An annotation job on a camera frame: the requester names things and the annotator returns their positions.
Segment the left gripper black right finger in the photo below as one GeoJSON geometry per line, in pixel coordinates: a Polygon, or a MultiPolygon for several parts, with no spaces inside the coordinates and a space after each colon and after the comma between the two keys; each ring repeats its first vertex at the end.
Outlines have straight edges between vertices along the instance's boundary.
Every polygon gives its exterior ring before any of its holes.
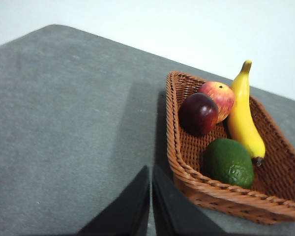
{"type": "Polygon", "coordinates": [[[163,170],[152,174],[153,214],[158,236],[225,236],[226,232],[187,200],[163,170]]]}

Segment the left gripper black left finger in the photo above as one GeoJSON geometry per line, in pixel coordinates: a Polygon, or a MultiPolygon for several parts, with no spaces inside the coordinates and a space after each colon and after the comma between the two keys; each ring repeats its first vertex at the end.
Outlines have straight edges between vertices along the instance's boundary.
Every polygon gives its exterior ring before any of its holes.
{"type": "Polygon", "coordinates": [[[143,166],[120,195],[79,236],[145,236],[150,208],[149,168],[143,166]]]}

